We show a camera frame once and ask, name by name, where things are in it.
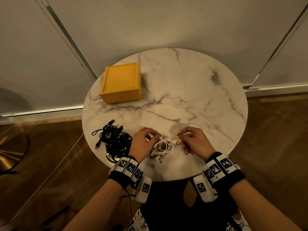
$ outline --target coiled black cable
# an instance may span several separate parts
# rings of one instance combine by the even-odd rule
[[[94,136],[99,131],[102,131],[99,134],[99,141],[95,144],[95,146],[99,147],[101,142],[104,142],[107,152],[106,158],[112,163],[116,163],[119,158],[129,154],[129,149],[133,140],[128,133],[123,133],[120,135],[123,130],[123,126],[117,128],[112,125],[114,122],[115,120],[111,120],[102,129],[92,132],[92,135]]]

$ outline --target white wall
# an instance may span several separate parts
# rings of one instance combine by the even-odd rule
[[[269,62],[253,87],[269,87],[308,83],[308,17]]]
[[[83,104],[93,80],[35,0],[0,13],[0,114]]]
[[[128,55],[187,48],[251,84],[307,0],[47,0],[97,74]]]

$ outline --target marble tabletop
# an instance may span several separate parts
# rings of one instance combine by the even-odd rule
[[[247,99],[235,75],[216,59],[192,50],[163,48],[131,55],[115,65],[139,62],[142,99],[107,105],[99,96],[102,78],[91,87],[83,106],[84,136],[94,154],[108,167],[106,148],[91,133],[114,119],[131,136],[142,127],[156,129],[172,140],[184,126],[202,128],[217,151],[229,154],[240,140],[247,121]],[[188,178],[202,172],[204,161],[184,155],[174,145],[162,162],[147,158],[144,175],[153,181]]]

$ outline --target yellow box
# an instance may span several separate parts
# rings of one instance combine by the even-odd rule
[[[106,67],[99,95],[106,104],[140,100],[142,96],[139,63]]]

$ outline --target wooden floor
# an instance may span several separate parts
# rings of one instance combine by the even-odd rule
[[[80,118],[0,125],[0,136],[18,132],[29,135],[30,147],[14,168],[16,175],[0,176],[0,220],[14,218],[21,228],[35,228],[70,205],[51,223],[61,230],[105,183],[109,168],[87,145]],[[308,229],[307,136],[308,94],[249,98],[244,135],[230,154],[250,183],[304,229]],[[189,186],[184,193],[190,204],[195,198],[191,190]],[[133,213],[139,206],[132,201]],[[126,226],[130,219],[129,199],[124,198],[110,227]]]

